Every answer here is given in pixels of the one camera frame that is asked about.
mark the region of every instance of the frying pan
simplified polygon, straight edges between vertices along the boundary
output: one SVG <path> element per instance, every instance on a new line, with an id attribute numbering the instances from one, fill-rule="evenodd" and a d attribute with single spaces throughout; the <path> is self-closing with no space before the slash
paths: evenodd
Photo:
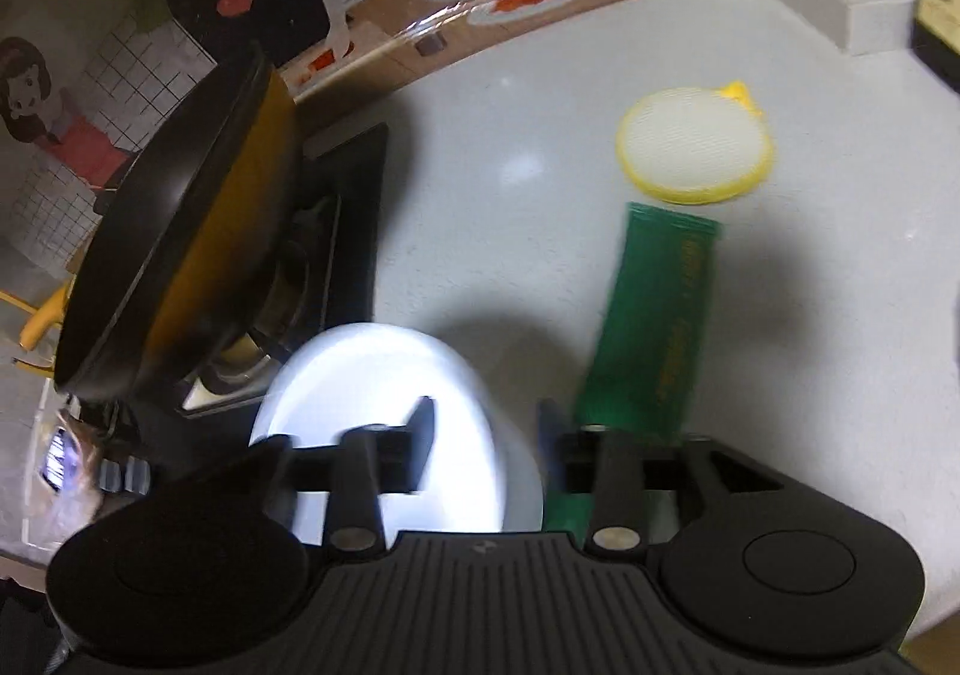
<path id="1" fill-rule="evenodd" d="M 64 316 L 54 383 L 82 400 L 181 379 L 266 296 L 299 173 L 294 103 L 256 45 L 210 72 L 117 191 Z"/>

